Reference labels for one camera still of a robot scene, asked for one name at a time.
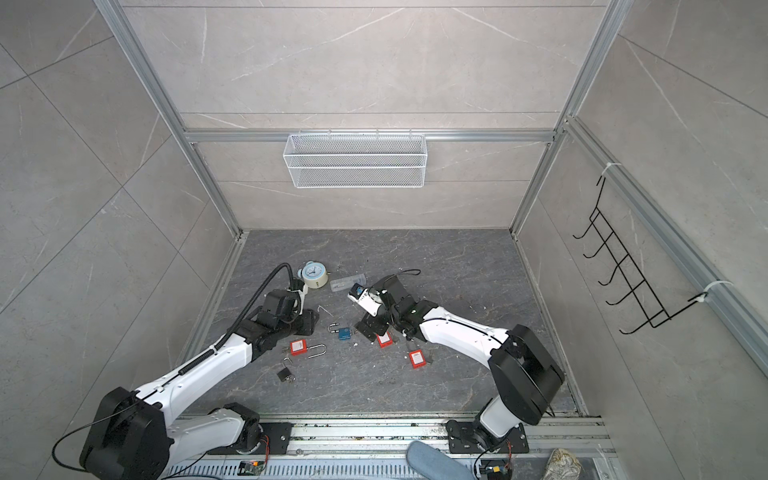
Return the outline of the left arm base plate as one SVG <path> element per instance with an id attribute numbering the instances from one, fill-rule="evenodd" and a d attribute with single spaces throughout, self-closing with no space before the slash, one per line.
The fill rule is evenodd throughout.
<path id="1" fill-rule="evenodd" d="M 285 455 L 291 440 L 294 424 L 290 422 L 260 423 L 240 440 L 230 446 L 218 447 L 207 452 L 208 455 Z"/>

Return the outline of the blue padlock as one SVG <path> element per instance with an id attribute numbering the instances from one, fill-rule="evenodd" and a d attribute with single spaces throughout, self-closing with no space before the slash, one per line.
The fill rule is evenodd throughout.
<path id="1" fill-rule="evenodd" d="M 350 327 L 342 327 L 337 323 L 332 323 L 327 327 L 329 333 L 336 334 L 337 338 L 341 341 L 350 340 L 352 337 L 352 330 Z"/>

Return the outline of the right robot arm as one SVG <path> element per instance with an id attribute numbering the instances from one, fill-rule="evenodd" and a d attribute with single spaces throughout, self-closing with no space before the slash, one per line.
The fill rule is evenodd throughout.
<path id="1" fill-rule="evenodd" d="M 365 311 L 355 328 L 367 339 L 375 341 L 392 328 L 408 340 L 449 347 L 489 369 L 497 395 L 470 426 L 447 424 L 450 437 L 472 448 L 493 451 L 519 440 L 525 424 L 540 422 L 565 381 L 562 368 L 528 327 L 486 326 L 417 300 L 396 274 L 371 286 L 356 283 L 348 298 Z"/>

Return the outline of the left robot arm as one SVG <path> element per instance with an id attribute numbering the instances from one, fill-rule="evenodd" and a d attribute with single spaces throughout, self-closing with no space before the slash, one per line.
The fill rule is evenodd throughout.
<path id="1" fill-rule="evenodd" d="M 194 419 L 182 413 L 226 377 L 291 335 L 313 333 L 303 270 L 278 264 L 231 326 L 193 359 L 135 390 L 101 400 L 74 471 L 99 479 L 158 479 L 169 467 L 220 448 L 250 454 L 268 445 L 255 411 L 231 402 Z"/>

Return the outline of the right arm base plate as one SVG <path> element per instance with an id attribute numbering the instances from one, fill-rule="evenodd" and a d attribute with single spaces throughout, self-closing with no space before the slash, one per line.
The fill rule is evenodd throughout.
<path id="1" fill-rule="evenodd" d="M 530 451 L 527 435 L 521 423 L 504 437 L 495 437 L 478 422 L 455 419 L 445 423 L 448 449 L 451 454 L 480 454 L 484 451 L 524 454 Z"/>

